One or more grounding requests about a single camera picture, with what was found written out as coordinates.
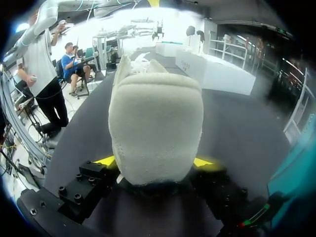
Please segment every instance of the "white table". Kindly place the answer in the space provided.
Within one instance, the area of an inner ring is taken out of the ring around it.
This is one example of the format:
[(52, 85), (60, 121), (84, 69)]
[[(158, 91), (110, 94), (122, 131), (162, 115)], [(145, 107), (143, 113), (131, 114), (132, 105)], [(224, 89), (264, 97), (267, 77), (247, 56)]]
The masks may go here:
[(177, 50), (176, 65), (203, 89), (250, 95), (256, 77), (242, 68), (211, 55)]
[(175, 57), (177, 49), (182, 49), (182, 44), (176, 43), (156, 43), (156, 53), (164, 57)]

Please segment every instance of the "white fabric cover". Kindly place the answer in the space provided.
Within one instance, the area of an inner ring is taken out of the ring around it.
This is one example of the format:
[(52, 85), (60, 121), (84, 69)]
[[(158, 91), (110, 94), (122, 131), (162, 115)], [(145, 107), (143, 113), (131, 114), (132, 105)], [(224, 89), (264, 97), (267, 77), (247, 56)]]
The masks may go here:
[(202, 133), (201, 88), (191, 78), (165, 72), (157, 61), (148, 68), (158, 73), (127, 76), (129, 67), (122, 57), (109, 108), (118, 168), (133, 185), (181, 181)]

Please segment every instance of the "white railing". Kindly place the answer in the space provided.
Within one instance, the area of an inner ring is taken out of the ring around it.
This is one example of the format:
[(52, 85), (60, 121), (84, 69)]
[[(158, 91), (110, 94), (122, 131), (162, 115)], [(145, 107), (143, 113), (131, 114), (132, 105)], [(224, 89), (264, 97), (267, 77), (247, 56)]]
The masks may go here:
[(285, 133), (287, 139), (293, 145), (298, 137), (301, 135), (301, 130), (297, 126), (300, 122), (302, 115), (305, 111), (305, 108), (307, 106), (307, 102), (309, 101), (309, 98), (312, 98), (315, 100), (315, 96), (311, 92), (311, 90), (308, 88), (307, 84), (307, 76), (309, 76), (307, 68), (305, 68), (305, 75), (304, 75), (304, 81), (302, 86), (301, 95), (296, 103), (296, 106), (293, 110), (293, 113), (287, 122), (283, 132)]
[[(243, 46), (239, 46), (239, 45), (236, 45), (236, 44), (232, 44), (232, 43), (227, 43), (226, 40), (214, 40), (214, 39), (211, 39), (210, 42), (217, 42), (217, 43), (223, 43), (224, 44), (224, 47), (223, 47), (223, 50), (220, 50), (220, 49), (217, 49), (217, 48), (209, 48), (209, 51), (210, 50), (214, 50), (214, 51), (218, 51), (218, 52), (222, 52), (222, 59), (224, 60), (225, 58), (225, 54), (228, 54), (228, 55), (231, 55), (235, 58), (240, 58), (241, 60), (243, 60), (243, 64), (242, 64), (242, 69), (245, 67), (245, 62), (246, 62), (246, 57), (247, 57), (247, 48), (243, 47)], [(244, 49), (245, 50), (245, 56), (244, 57), (241, 57), (241, 56), (238, 56), (238, 55), (235, 55), (233, 53), (229, 53), (229, 52), (226, 52), (227, 50), (227, 46), (232, 46), (232, 47), (235, 47), (235, 48), (241, 48), (241, 49)]]

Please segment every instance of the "man in blue shirt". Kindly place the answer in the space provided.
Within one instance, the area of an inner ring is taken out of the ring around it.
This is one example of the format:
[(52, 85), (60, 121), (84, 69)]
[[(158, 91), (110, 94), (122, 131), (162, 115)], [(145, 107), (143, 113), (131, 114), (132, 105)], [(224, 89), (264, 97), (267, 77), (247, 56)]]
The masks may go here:
[(73, 54), (73, 43), (67, 43), (65, 46), (66, 54), (61, 58), (61, 65), (64, 70), (64, 79), (66, 82), (71, 84), (71, 95), (77, 95), (77, 81), (79, 77), (85, 77), (89, 79), (90, 76), (90, 67), (83, 66), (76, 67), (73, 65), (79, 63), (77, 59), (74, 59), (75, 55)]

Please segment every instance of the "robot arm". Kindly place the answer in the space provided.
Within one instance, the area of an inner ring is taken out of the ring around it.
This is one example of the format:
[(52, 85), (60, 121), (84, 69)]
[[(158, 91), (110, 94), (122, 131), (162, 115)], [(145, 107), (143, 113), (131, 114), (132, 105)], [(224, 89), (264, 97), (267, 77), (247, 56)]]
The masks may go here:
[[(3, 63), (7, 66), (13, 64), (17, 59), (21, 58), (28, 50), (28, 45), (40, 35), (41, 32), (54, 25), (58, 18), (59, 11), (82, 11), (94, 7), (112, 6), (116, 0), (46, 0), (39, 8), (38, 19), (34, 25), (28, 28), (21, 38), (15, 43), (4, 56)], [(96, 17), (102, 17), (104, 14), (109, 14), (115, 9), (107, 9), (106, 12), (100, 9), (95, 9)]]
[(40, 6), (36, 23), (28, 28), (15, 43), (14, 47), (5, 54), (3, 62), (6, 65), (11, 65), (21, 58), (28, 50), (30, 43), (41, 32), (55, 24), (58, 17), (58, 3), (56, 0), (47, 0)]

